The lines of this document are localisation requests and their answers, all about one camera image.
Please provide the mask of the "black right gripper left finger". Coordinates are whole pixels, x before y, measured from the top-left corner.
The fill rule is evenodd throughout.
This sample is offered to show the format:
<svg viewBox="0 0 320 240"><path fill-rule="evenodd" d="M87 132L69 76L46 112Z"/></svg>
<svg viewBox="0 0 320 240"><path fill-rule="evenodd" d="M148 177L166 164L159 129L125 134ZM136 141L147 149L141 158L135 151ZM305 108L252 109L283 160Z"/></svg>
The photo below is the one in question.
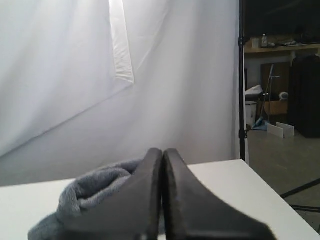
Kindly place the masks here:
<svg viewBox="0 0 320 240"><path fill-rule="evenodd" d="M163 152L148 150L118 192L74 220L58 240L156 240L161 211Z"/></svg>

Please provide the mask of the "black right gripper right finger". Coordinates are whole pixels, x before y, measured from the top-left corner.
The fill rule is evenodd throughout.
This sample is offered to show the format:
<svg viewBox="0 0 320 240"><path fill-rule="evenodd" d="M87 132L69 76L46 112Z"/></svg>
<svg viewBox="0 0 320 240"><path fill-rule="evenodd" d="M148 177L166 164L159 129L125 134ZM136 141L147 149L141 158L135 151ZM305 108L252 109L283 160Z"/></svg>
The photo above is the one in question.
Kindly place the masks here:
<svg viewBox="0 0 320 240"><path fill-rule="evenodd" d="M174 148L163 154L162 207L168 240L273 240L270 228L207 189Z"/></svg>

